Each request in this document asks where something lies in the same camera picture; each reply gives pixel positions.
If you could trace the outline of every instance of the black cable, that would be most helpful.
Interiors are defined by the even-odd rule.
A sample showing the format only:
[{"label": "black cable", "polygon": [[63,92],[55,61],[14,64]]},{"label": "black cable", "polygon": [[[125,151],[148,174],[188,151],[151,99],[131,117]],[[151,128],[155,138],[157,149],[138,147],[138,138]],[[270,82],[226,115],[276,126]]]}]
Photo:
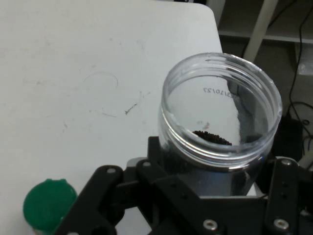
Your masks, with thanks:
[{"label": "black cable", "polygon": [[305,148],[304,148],[304,143],[305,141],[309,139],[309,143],[308,143],[308,151],[310,150],[310,143],[311,143],[311,140],[313,139],[313,136],[306,136],[303,138],[302,140],[302,152],[303,152],[303,155],[305,154]]},{"label": "black cable", "polygon": [[[309,107],[309,108],[311,108],[311,109],[313,110],[313,105],[308,104],[308,103],[306,103],[306,102],[295,101],[295,102],[293,102],[293,104],[294,104],[294,105],[295,105],[295,104],[302,104],[302,105],[307,106],[307,107]],[[290,114],[290,107],[291,107],[291,104],[290,104],[289,107],[288,107],[287,114]]]},{"label": "black cable", "polygon": [[270,28],[276,22],[276,20],[280,17],[281,14],[283,14],[289,7],[294,5],[296,2],[297,2],[297,0],[293,0],[287,6],[285,6],[283,9],[281,9],[280,12],[278,12],[278,14],[271,20],[271,22],[269,22],[268,28]]},{"label": "black cable", "polygon": [[[297,67],[296,67],[296,70],[295,70],[295,73],[294,73],[294,76],[293,76],[293,81],[292,81],[291,89],[290,89],[290,91],[289,91],[289,101],[290,101],[290,105],[291,105],[291,107],[293,108],[294,113],[295,113],[297,119],[299,120],[299,122],[301,122],[301,119],[300,119],[300,117],[299,117],[299,114],[298,114],[297,110],[296,110],[295,107],[294,107],[294,103],[293,103],[293,101],[292,101],[291,95],[292,95],[292,91],[293,91],[293,88],[294,88],[295,81],[296,81],[296,79],[297,79],[297,73],[298,73],[298,68],[299,68],[300,59],[301,59],[301,54],[302,54],[302,27],[303,27],[304,23],[307,21],[308,17],[309,17],[310,14],[312,13],[312,11],[313,11],[313,5],[311,6],[310,10],[309,10],[308,13],[306,14],[305,18],[303,19],[303,21],[301,22],[301,25],[300,25],[300,27],[299,27],[300,51],[299,51],[299,57],[298,57],[298,61],[297,61]],[[301,122],[301,124],[302,124],[303,129],[308,133],[309,138],[311,139],[312,136],[311,136],[309,130],[306,128],[305,125],[303,125],[302,122]]]},{"label": "black cable", "polygon": [[[292,2],[290,2],[288,5],[286,5],[283,9],[280,10],[280,12],[277,13],[277,15],[269,22],[268,24],[268,29],[278,20],[278,18],[281,16],[281,14],[283,14],[289,7],[291,7],[293,4],[295,4],[298,0],[293,0]],[[244,53],[246,51],[246,47],[248,46],[247,42],[244,46],[244,49],[241,53],[241,58],[244,57]]]}]

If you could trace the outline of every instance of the white tabletop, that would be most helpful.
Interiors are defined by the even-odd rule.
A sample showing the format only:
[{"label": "white tabletop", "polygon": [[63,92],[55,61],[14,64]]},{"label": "white tabletop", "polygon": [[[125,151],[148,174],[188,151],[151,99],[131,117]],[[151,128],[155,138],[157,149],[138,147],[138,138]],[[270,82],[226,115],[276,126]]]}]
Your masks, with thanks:
[{"label": "white tabletop", "polygon": [[80,192],[97,167],[146,156],[167,72],[222,50],[199,4],[0,3],[0,228],[32,234],[22,203],[33,186],[65,178]]}]

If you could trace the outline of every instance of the green cap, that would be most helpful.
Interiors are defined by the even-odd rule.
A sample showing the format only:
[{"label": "green cap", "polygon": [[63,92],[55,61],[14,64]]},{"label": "green cap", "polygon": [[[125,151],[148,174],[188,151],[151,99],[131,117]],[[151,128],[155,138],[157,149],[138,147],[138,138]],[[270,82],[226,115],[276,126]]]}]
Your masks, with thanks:
[{"label": "green cap", "polygon": [[23,205],[24,217],[35,230],[52,233],[76,197],[76,191],[66,180],[47,179],[27,194]]}]

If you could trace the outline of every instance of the metal screw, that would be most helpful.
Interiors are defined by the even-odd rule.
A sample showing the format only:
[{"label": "metal screw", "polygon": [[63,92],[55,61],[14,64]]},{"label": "metal screw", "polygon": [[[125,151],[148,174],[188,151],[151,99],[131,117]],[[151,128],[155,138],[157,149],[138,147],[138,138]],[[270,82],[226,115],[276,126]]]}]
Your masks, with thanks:
[{"label": "metal screw", "polygon": [[274,220],[274,226],[281,230],[287,230],[289,228],[289,223],[284,219]]},{"label": "metal screw", "polygon": [[212,219],[206,219],[203,222],[203,226],[206,229],[211,230],[211,231],[217,230],[217,223],[214,220],[212,220]]},{"label": "metal screw", "polygon": [[291,161],[288,160],[288,159],[284,159],[284,160],[282,160],[282,164],[284,164],[284,165],[291,165]]},{"label": "metal screw", "polygon": [[150,162],[144,162],[142,165],[143,166],[151,166],[151,163]]},{"label": "metal screw", "polygon": [[109,173],[109,174],[112,174],[112,173],[115,173],[115,172],[116,172],[116,170],[114,168],[109,168],[107,170],[107,173]]}]

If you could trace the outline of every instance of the coffee grounds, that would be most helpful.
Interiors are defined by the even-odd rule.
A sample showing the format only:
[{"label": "coffee grounds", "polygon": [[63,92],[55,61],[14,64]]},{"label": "coffee grounds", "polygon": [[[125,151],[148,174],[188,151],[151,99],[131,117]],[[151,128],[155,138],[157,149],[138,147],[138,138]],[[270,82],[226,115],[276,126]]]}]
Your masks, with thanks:
[{"label": "coffee grounds", "polygon": [[223,145],[232,145],[232,143],[221,138],[219,135],[214,135],[214,134],[208,133],[207,131],[194,131],[193,133],[199,136],[200,138],[204,139],[205,141],[223,144]]}]

